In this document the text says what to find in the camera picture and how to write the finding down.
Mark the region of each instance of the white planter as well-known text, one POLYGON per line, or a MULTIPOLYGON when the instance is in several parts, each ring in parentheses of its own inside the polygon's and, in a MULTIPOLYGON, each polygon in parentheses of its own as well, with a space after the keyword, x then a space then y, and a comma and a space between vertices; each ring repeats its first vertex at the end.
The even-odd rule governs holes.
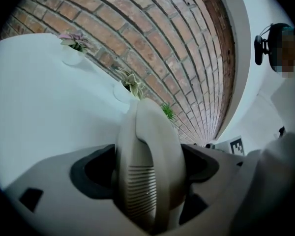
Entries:
POLYGON ((67 65, 78 65, 84 59, 85 54, 74 50, 70 46, 63 46, 61 52, 61 60, 67 65))
POLYGON ((125 104, 130 104, 134 100, 138 100, 136 97, 132 95, 131 92, 129 92, 121 83, 121 81, 117 82, 114 85, 114 90, 113 90, 114 96, 117 100, 125 103, 125 104))

